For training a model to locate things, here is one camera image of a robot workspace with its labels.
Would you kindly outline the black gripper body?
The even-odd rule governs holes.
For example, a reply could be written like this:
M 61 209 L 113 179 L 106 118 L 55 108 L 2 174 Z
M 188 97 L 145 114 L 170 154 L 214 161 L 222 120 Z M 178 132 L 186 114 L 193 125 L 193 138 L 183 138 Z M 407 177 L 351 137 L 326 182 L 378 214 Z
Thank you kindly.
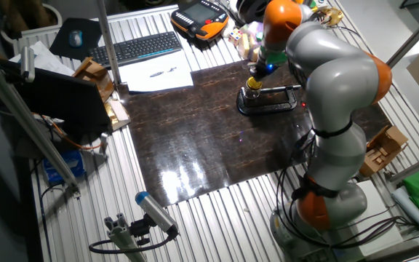
M 266 76 L 271 75 L 279 68 L 276 64 L 266 64 L 264 60 L 258 60 L 252 67 L 251 70 L 256 71 L 258 77 L 260 74 L 265 73 Z

